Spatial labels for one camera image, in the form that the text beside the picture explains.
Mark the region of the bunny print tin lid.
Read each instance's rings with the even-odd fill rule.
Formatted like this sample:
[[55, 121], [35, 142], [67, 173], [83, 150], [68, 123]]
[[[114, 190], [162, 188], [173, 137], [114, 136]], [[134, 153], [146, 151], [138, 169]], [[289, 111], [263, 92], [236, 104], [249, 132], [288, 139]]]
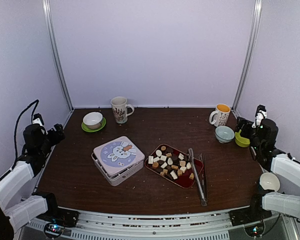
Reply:
[[95, 147], [93, 154], [111, 177], [145, 159], [142, 151], [127, 136], [120, 136]]

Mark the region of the white divided tin box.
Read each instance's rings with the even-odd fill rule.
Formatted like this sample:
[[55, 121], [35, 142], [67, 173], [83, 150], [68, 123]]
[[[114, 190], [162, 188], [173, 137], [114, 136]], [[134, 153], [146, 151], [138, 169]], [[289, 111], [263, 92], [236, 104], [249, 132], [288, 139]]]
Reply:
[[101, 165], [101, 163], [99, 162], [98, 158], [96, 157], [96, 155], [94, 153], [91, 154], [91, 158], [92, 158], [95, 166], [99, 169], [99, 171], [103, 175], [103, 177], [113, 187], [118, 186], [119, 184], [121, 184], [122, 182], [127, 180], [129, 177], [131, 177], [132, 175], [137, 173], [139, 170], [141, 170], [143, 168], [144, 160], [145, 160], [145, 158], [143, 158], [141, 161], [137, 162], [136, 164], [129, 166], [126, 169], [122, 170], [117, 175], [110, 176], [106, 172], [105, 168]]

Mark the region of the metal serving tongs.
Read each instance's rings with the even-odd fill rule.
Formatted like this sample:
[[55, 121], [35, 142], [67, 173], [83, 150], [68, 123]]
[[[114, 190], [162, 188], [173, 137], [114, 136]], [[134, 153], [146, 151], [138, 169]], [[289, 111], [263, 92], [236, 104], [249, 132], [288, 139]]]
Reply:
[[189, 155], [190, 163], [192, 166], [194, 178], [195, 178], [195, 181], [197, 184], [197, 189], [198, 189], [199, 198], [200, 198], [200, 204], [202, 207], [206, 207], [208, 205], [208, 200], [207, 200], [207, 193], [206, 193], [205, 178], [203, 175], [201, 177], [199, 177], [199, 173], [198, 173], [196, 165], [195, 165], [195, 155], [194, 155], [194, 151], [192, 148], [188, 149], [188, 155]]

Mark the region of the red chocolate tray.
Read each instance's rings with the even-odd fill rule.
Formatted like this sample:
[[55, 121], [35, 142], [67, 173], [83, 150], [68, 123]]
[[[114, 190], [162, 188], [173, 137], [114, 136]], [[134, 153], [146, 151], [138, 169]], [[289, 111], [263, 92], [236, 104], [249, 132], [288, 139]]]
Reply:
[[[204, 163], [195, 158], [199, 176], [204, 173]], [[144, 166], [155, 174], [183, 189], [195, 182], [189, 154], [167, 144], [160, 144], [144, 161]]]

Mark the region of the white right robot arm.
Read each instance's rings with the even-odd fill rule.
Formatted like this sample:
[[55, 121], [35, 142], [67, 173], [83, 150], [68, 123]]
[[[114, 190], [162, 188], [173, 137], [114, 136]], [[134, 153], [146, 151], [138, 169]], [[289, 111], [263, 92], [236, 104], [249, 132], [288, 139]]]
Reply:
[[281, 182], [278, 190], [264, 188], [251, 198], [246, 210], [249, 220], [258, 220], [266, 211], [275, 211], [300, 220], [300, 162], [276, 147], [279, 128], [268, 118], [255, 122], [237, 118], [235, 129], [250, 140], [251, 154], [266, 173]]

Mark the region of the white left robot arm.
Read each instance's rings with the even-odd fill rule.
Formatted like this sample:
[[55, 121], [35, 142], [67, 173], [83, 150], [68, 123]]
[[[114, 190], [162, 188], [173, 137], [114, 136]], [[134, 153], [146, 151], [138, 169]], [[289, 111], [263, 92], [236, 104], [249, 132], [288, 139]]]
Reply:
[[24, 202], [9, 207], [18, 191], [35, 178], [46, 164], [52, 147], [65, 139], [61, 124], [50, 130], [34, 123], [23, 131], [24, 146], [14, 167], [0, 178], [0, 238], [13, 238], [14, 234], [32, 219], [43, 214], [51, 222], [62, 218], [53, 193], [36, 193]]

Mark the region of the lime green bowl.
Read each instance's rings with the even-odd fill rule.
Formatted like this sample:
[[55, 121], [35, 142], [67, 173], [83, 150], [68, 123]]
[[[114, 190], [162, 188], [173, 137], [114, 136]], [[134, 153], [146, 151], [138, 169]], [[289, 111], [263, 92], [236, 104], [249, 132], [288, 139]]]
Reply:
[[235, 132], [235, 143], [241, 148], [247, 148], [250, 146], [250, 140], [246, 137], [241, 136], [242, 130]]

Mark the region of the light blue bowl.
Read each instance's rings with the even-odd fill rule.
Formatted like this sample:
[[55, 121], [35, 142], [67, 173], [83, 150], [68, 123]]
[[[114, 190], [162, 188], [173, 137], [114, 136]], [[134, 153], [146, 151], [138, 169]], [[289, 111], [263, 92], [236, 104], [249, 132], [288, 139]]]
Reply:
[[235, 132], [230, 127], [221, 125], [215, 129], [215, 137], [221, 144], [226, 144], [235, 138]]

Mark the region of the dark bowl white inside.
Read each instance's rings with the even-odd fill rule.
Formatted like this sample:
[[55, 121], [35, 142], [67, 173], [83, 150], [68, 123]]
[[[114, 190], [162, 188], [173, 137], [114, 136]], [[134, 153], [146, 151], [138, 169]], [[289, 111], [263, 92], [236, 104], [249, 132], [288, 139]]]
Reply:
[[278, 192], [281, 187], [281, 183], [279, 178], [274, 173], [264, 172], [259, 177], [258, 187], [262, 191]]

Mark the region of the beige floral mug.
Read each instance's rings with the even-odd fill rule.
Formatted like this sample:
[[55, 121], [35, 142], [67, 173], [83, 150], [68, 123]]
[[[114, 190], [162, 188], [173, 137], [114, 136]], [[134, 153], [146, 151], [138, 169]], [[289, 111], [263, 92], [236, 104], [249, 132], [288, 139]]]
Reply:
[[128, 103], [128, 99], [123, 96], [114, 97], [110, 103], [115, 121], [118, 124], [125, 124], [128, 121], [128, 116], [131, 116], [135, 111], [135, 108]]

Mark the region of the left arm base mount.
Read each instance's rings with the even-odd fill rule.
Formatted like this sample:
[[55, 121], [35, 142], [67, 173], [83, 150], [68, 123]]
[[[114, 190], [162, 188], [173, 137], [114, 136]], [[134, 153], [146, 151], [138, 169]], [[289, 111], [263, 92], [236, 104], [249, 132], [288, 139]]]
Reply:
[[56, 239], [63, 234], [66, 228], [77, 226], [79, 215], [78, 211], [58, 207], [56, 214], [52, 215], [46, 212], [36, 218], [46, 222], [43, 233], [49, 239]]

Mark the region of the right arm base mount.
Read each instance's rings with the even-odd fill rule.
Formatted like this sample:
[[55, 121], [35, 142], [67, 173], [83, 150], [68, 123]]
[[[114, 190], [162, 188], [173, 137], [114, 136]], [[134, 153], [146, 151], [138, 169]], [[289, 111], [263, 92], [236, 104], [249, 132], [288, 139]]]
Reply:
[[245, 233], [254, 239], [264, 234], [266, 228], [264, 220], [272, 216], [269, 210], [254, 212], [250, 207], [231, 210], [228, 214], [233, 227], [242, 226]]

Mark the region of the metal front rail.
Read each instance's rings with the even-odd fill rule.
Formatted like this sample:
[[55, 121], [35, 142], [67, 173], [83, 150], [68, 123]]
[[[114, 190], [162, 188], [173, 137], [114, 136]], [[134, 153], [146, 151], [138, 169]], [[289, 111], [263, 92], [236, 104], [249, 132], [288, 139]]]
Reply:
[[18, 240], [298, 240], [293, 218], [273, 213], [255, 222], [234, 225], [229, 211], [172, 215], [79, 212], [75, 227], [35, 218]]

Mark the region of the left aluminium frame post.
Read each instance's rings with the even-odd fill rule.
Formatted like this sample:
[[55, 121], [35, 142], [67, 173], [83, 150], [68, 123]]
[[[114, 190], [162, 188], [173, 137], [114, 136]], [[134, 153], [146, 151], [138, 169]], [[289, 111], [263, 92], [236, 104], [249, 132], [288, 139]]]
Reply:
[[54, 31], [54, 25], [53, 25], [53, 18], [52, 18], [52, 13], [51, 13], [51, 3], [49, 0], [42, 0], [42, 7], [43, 7], [43, 13], [45, 17], [45, 22], [46, 22], [46, 27], [49, 35], [49, 40], [50, 40], [50, 46], [52, 50], [52, 55], [53, 55], [53, 62], [55, 65], [57, 77], [61, 86], [61, 91], [63, 93], [63, 96], [65, 98], [67, 107], [70, 112], [74, 110], [70, 93], [66, 84], [64, 72], [62, 69], [62, 63], [58, 51], [58, 45], [56, 41], [56, 35]]

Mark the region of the right aluminium frame post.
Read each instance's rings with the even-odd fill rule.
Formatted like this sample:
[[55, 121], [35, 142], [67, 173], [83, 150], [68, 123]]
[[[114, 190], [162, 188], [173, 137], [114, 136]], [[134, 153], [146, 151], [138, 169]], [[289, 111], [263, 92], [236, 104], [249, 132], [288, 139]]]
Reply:
[[240, 79], [239, 79], [239, 84], [238, 84], [237, 91], [236, 91], [234, 101], [232, 104], [232, 112], [236, 116], [240, 115], [238, 113], [238, 107], [239, 107], [242, 93], [244, 91], [246, 81], [248, 79], [254, 49], [255, 49], [255, 46], [257, 43], [258, 33], [259, 33], [259, 29], [260, 29], [260, 22], [261, 22], [261, 17], [262, 17], [262, 5], [263, 5], [262, 0], [254, 1], [254, 9], [253, 9], [247, 50], [246, 50], [246, 54], [245, 54], [245, 58], [244, 58], [244, 62], [243, 62], [243, 67], [242, 67], [242, 71], [241, 71], [241, 75], [240, 75]]

